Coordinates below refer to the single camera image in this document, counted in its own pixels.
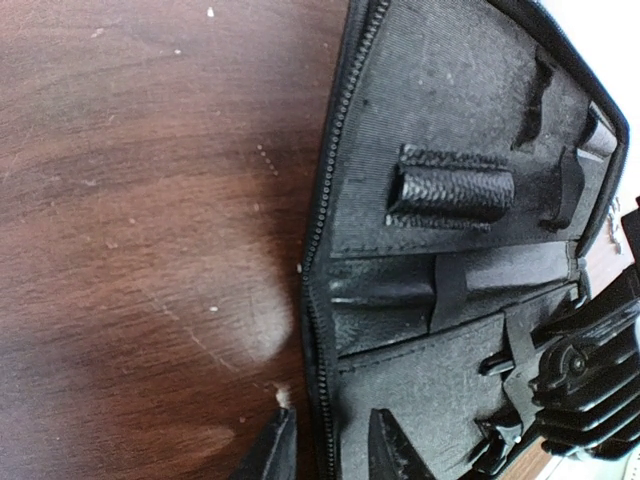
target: black tool case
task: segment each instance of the black tool case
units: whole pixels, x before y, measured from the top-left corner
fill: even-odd
[[[302,264],[321,478],[637,443],[638,270],[584,271],[628,139],[538,3],[351,0]]]

